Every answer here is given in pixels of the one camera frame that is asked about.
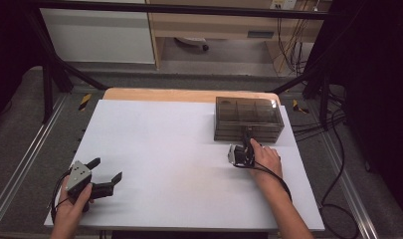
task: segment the human hand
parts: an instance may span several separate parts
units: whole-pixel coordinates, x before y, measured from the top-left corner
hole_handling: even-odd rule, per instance
[[[75,232],[78,228],[78,223],[83,215],[83,208],[92,194],[93,185],[89,183],[81,192],[75,204],[73,204],[69,199],[67,199],[69,197],[66,190],[68,179],[68,176],[65,177],[62,183],[59,202],[65,201],[58,206],[55,227],[53,228],[51,239],[74,238]]]
[[[269,148],[268,146],[262,147],[253,138],[251,138],[251,146],[254,149],[255,162],[263,165],[267,169],[271,170],[275,175],[283,178],[282,163],[278,152],[274,148]],[[258,186],[262,189],[264,193],[270,191],[284,191],[279,180],[272,175],[257,169],[250,169],[251,175],[257,182]]]

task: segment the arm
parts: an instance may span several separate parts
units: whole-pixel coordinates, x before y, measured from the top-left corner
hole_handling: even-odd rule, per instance
[[[68,192],[65,189],[68,176],[65,177],[62,183],[61,196],[59,197],[59,202],[66,200],[68,198]],[[52,231],[51,239],[66,239],[74,238],[75,232],[78,228],[78,223],[83,215],[83,208],[90,199],[92,194],[92,184],[89,183],[86,188],[81,192],[75,204],[73,204],[69,199],[62,202],[58,206],[58,212],[55,219],[55,227]]]
[[[277,151],[261,147],[252,138],[251,145],[254,148],[256,161],[283,178],[282,164]],[[279,181],[260,170],[251,169],[251,174],[272,208],[282,238],[313,238]]]

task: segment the white table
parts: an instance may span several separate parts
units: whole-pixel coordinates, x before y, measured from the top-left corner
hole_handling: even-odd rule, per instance
[[[212,103],[99,101],[74,158],[96,157],[93,182],[123,172],[114,196],[98,199],[81,225],[108,230],[268,231],[276,221],[245,169],[213,140]],[[323,230],[288,115],[276,148],[294,205],[310,230]],[[51,226],[50,217],[45,225]]]

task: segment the black pole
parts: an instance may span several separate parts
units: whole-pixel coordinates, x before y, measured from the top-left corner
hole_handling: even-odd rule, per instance
[[[59,0],[29,0],[34,7],[69,10],[91,10],[112,12],[146,12],[146,13],[173,13],[220,15],[241,17],[290,18],[310,20],[340,20],[348,17],[343,13],[308,12],[293,10],[210,7],[166,4],[138,4],[138,3],[111,3],[111,2],[84,2]]]

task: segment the white tabletop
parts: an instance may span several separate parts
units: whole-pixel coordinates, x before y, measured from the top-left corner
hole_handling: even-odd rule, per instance
[[[120,171],[114,196],[98,199],[81,225],[114,230],[271,230],[277,224],[246,169],[228,162],[230,142],[214,141],[215,104],[99,101],[74,158],[96,157],[93,182]],[[270,144],[310,230],[323,230],[288,115]],[[45,225],[51,226],[50,216]]]

